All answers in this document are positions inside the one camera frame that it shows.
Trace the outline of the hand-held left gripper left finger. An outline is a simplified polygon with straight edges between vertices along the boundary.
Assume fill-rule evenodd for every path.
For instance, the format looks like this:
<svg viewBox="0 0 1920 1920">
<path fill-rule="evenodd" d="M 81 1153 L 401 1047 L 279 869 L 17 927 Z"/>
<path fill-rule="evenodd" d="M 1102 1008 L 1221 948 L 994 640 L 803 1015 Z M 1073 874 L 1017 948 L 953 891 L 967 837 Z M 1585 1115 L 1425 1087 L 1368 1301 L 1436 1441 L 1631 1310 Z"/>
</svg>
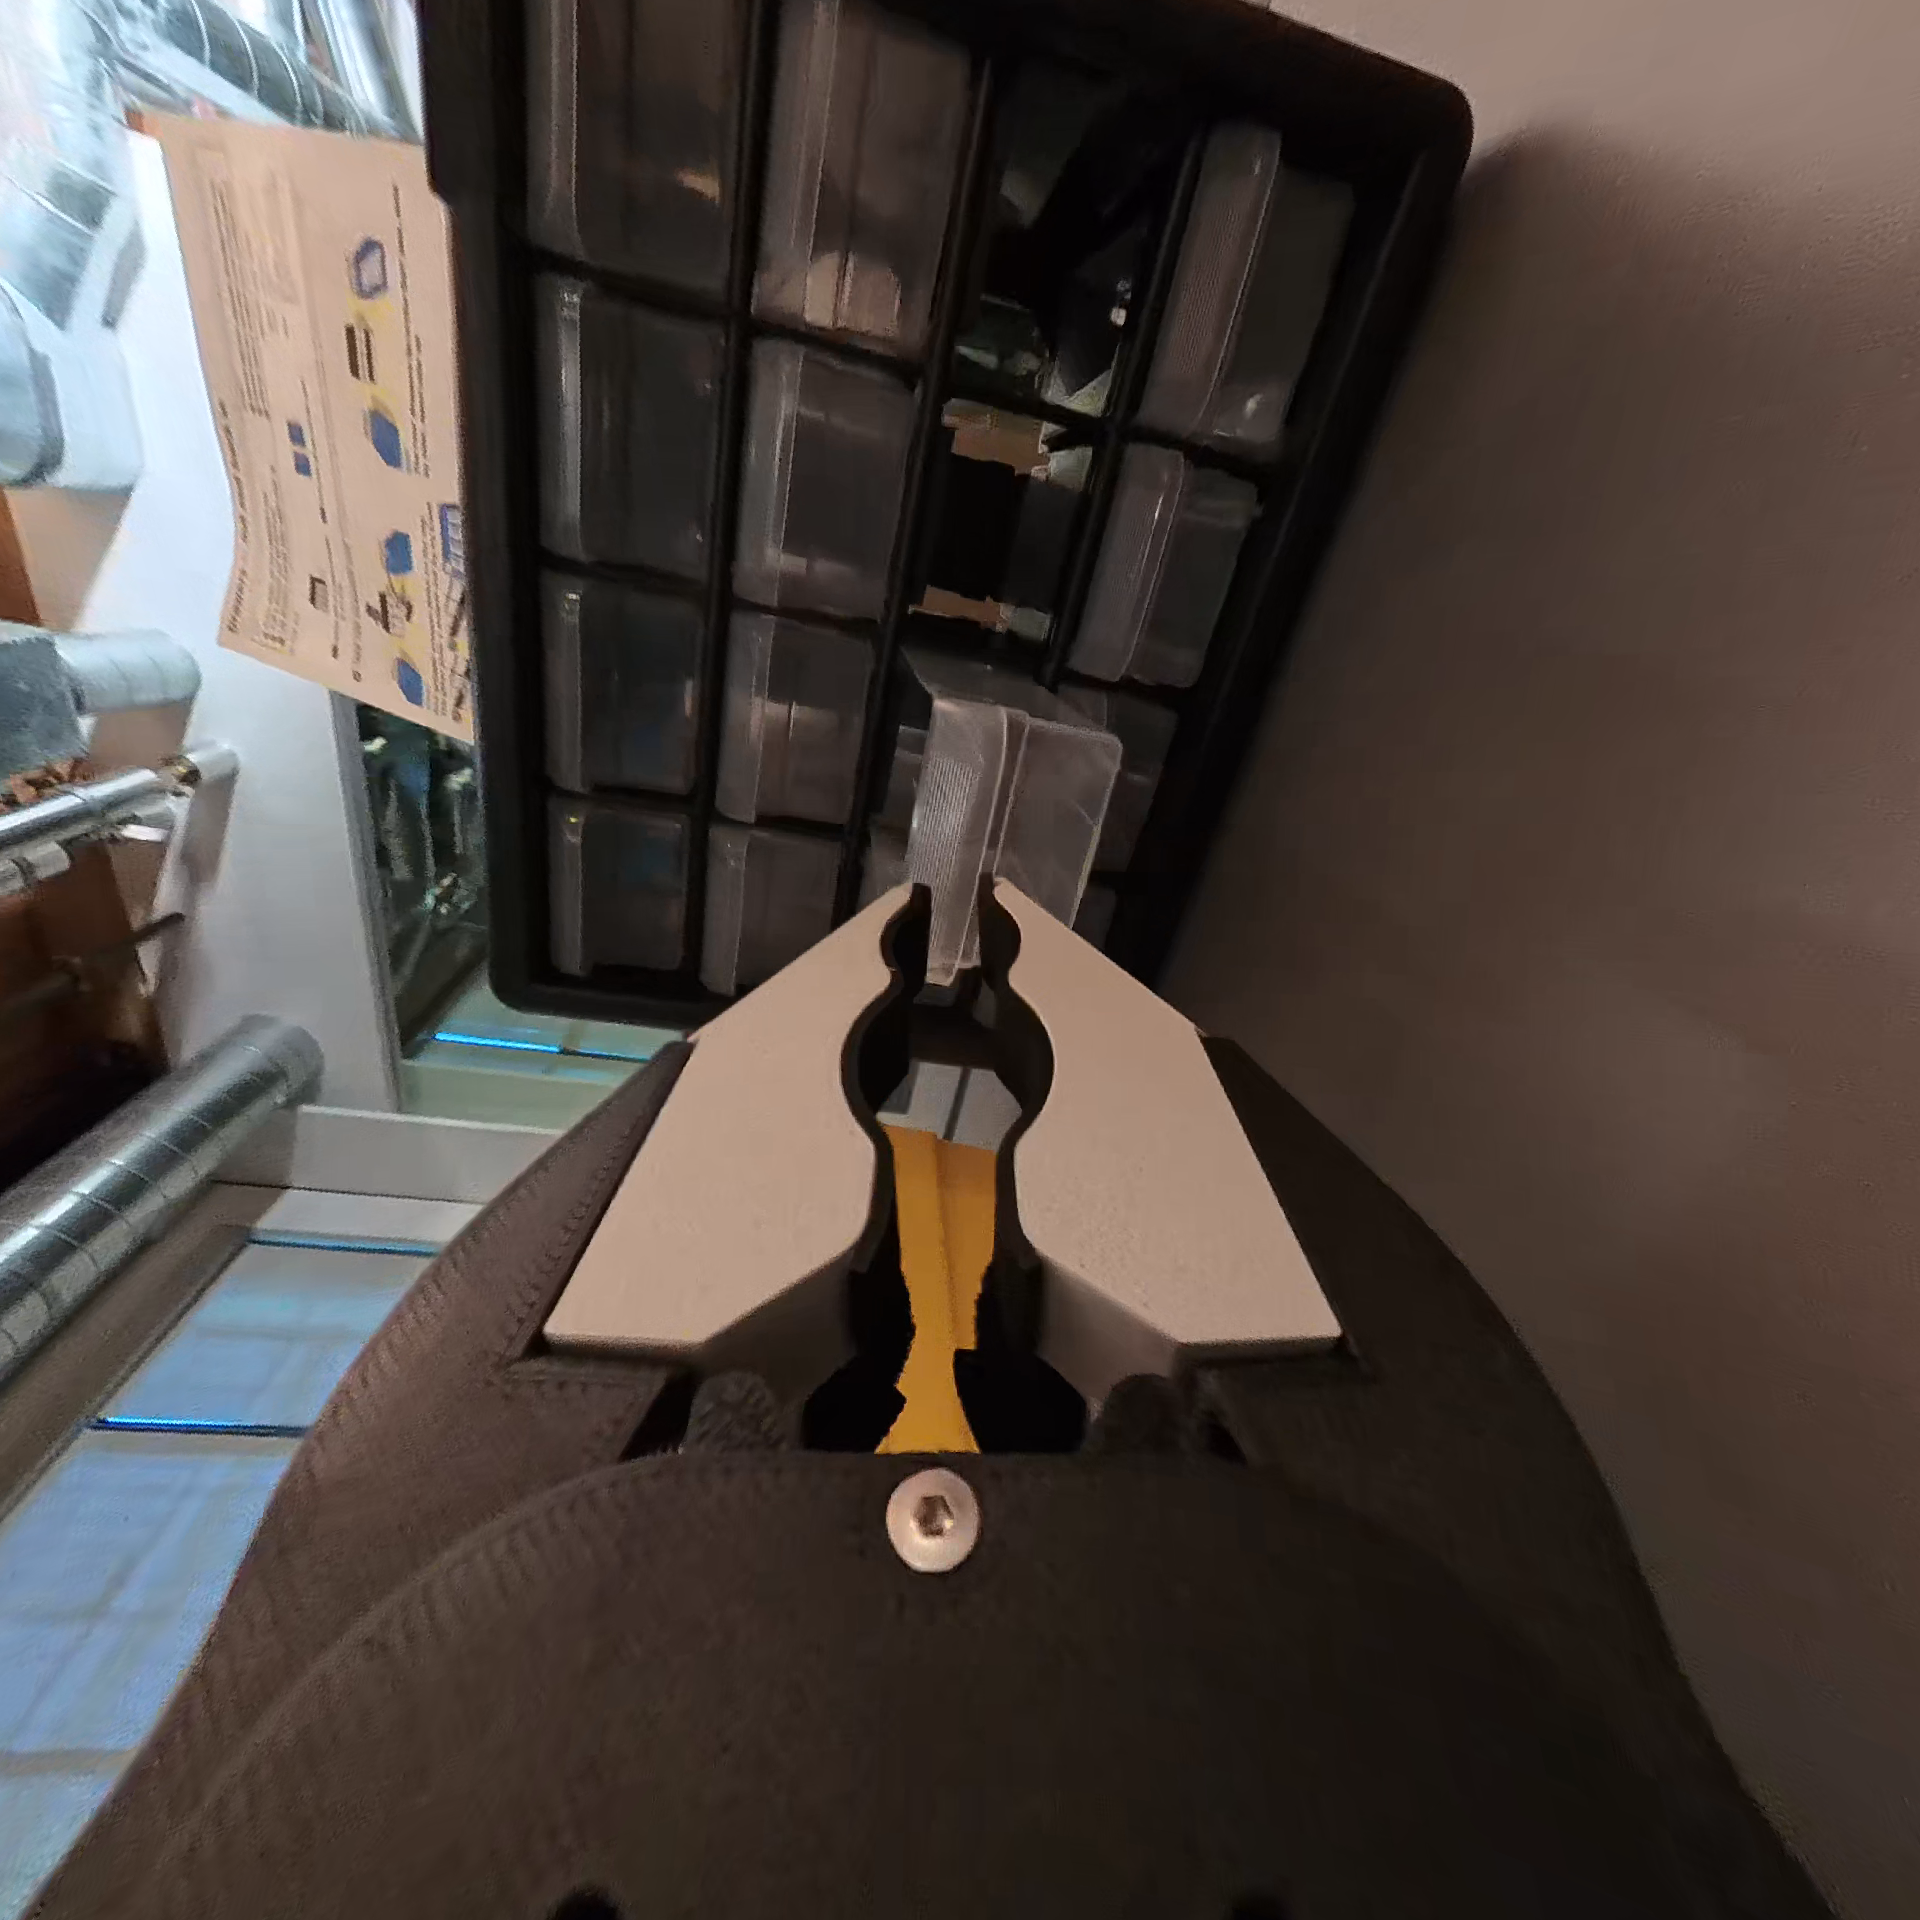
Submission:
<svg viewBox="0 0 1920 1920">
<path fill-rule="evenodd" d="M 688 1042 L 542 1338 L 696 1370 L 832 1375 L 892 1222 L 878 1114 L 911 1064 L 925 891 L 893 885 Z"/>
</svg>

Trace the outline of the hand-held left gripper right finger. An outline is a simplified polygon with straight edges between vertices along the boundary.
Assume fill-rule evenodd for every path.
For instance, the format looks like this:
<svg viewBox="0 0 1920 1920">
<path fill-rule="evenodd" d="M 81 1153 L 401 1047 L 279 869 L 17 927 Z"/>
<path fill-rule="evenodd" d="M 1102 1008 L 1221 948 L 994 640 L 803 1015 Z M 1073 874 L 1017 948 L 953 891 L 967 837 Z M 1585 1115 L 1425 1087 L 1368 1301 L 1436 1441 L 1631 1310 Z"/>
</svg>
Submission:
<svg viewBox="0 0 1920 1920">
<path fill-rule="evenodd" d="M 1009 877 L 977 893 L 1016 1102 L 977 1370 L 1097 1409 L 1126 1378 L 1319 1357 L 1341 1325 L 1195 1023 Z"/>
</svg>

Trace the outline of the yellow storage bin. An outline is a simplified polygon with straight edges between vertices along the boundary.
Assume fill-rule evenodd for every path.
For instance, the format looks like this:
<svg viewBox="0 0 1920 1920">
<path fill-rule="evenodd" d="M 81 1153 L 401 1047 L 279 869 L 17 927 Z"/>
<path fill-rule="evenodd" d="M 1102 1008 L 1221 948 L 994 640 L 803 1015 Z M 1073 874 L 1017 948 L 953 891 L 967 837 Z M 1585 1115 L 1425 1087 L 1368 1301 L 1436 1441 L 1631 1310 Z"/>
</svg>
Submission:
<svg viewBox="0 0 1920 1920">
<path fill-rule="evenodd" d="M 878 1454 L 977 1454 L 953 1357 L 977 1345 L 977 1299 L 994 1244 L 994 1156 L 893 1122 L 885 1136 L 915 1333 L 898 1375 L 901 1409 Z"/>
</svg>

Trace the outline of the clear plastic drawer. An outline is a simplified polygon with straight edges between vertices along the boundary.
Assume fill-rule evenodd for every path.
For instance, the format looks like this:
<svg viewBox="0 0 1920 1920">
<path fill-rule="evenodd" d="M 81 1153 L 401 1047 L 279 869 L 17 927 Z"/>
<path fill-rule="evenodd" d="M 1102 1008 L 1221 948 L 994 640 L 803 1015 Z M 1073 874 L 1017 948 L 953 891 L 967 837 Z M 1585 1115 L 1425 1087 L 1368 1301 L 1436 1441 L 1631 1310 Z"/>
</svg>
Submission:
<svg viewBox="0 0 1920 1920">
<path fill-rule="evenodd" d="M 1040 686 L 932 676 L 903 828 L 903 877 L 928 887 L 928 969 L 947 989 L 978 960 L 977 899 L 1013 880 L 1054 922 L 1078 916 L 1120 741 Z"/>
</svg>

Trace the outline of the thin metal pipe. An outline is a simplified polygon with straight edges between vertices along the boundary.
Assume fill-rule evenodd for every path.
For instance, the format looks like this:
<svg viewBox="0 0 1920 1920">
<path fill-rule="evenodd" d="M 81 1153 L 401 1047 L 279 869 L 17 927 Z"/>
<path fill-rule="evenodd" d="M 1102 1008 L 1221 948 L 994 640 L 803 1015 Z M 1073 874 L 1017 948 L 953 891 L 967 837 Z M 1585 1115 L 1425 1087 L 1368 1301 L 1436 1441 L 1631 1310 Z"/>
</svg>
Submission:
<svg viewBox="0 0 1920 1920">
<path fill-rule="evenodd" d="M 193 744 L 156 768 L 83 782 L 54 782 L 45 795 L 2 814 L 2 900 L 21 899 L 73 869 L 87 844 L 167 844 L 196 792 L 238 778 L 238 750 Z"/>
</svg>

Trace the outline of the printed instruction poster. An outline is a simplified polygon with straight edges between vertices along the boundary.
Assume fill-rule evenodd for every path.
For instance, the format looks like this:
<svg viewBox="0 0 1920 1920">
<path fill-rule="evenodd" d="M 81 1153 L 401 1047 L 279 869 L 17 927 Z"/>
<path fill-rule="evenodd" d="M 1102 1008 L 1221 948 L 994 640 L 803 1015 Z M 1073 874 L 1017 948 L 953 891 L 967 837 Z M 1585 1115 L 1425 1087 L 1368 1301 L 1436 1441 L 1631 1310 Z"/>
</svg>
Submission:
<svg viewBox="0 0 1920 1920">
<path fill-rule="evenodd" d="M 219 644 L 474 741 L 450 221 L 423 148 L 143 111 L 228 479 Z"/>
</svg>

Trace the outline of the silver ventilation duct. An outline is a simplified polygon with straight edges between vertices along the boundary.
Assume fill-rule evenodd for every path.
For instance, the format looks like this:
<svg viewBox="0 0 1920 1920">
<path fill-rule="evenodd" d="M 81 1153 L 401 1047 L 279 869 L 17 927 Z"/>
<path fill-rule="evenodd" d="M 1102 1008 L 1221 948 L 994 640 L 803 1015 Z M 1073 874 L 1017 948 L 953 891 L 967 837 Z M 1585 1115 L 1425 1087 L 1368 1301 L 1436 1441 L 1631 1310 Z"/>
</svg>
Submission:
<svg viewBox="0 0 1920 1920">
<path fill-rule="evenodd" d="M 2 775 L 81 758 L 98 717 L 193 701 L 200 658 L 167 633 L 2 623 Z"/>
<path fill-rule="evenodd" d="M 81 2 L 133 113 L 422 143 L 413 2 Z"/>
<path fill-rule="evenodd" d="M 322 1079 L 308 1027 L 247 1015 L 2 1193 L 2 1382 Z"/>
</svg>

